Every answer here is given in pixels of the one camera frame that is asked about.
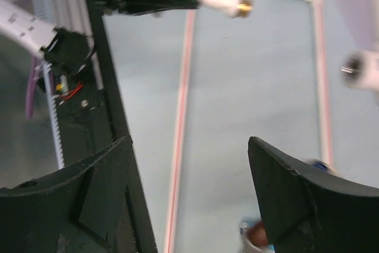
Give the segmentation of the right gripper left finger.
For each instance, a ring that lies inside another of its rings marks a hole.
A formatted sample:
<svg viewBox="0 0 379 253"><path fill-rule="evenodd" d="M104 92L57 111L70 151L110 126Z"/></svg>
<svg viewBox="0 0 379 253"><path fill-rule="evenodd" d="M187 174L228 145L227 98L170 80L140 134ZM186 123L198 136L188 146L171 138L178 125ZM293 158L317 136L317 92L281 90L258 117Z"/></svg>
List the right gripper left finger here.
<svg viewBox="0 0 379 253"><path fill-rule="evenodd" d="M1 189L1 252L111 252L131 139L15 188Z"/></svg>

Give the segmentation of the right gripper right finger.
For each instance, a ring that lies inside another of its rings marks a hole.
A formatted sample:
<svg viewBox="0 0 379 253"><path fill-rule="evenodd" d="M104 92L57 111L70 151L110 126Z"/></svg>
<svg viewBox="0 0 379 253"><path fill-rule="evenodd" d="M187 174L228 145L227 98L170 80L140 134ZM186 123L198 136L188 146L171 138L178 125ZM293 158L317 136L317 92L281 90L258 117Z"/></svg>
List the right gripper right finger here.
<svg viewBox="0 0 379 253"><path fill-rule="evenodd" d="M378 252L378 189L323 172L258 137L248 156L275 252Z"/></svg>

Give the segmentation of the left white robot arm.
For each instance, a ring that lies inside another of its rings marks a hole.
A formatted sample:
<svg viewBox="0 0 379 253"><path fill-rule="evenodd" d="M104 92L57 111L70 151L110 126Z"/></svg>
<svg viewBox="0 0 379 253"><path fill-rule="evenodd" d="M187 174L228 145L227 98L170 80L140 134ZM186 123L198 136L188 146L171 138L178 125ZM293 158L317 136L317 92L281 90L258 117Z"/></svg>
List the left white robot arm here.
<svg viewBox="0 0 379 253"><path fill-rule="evenodd" d="M102 12L145 15L173 9L196 9L200 0L94 0ZM58 75L79 81L95 52L86 35L39 20L7 1L1 1L1 32L32 55L52 64Z"/></svg>

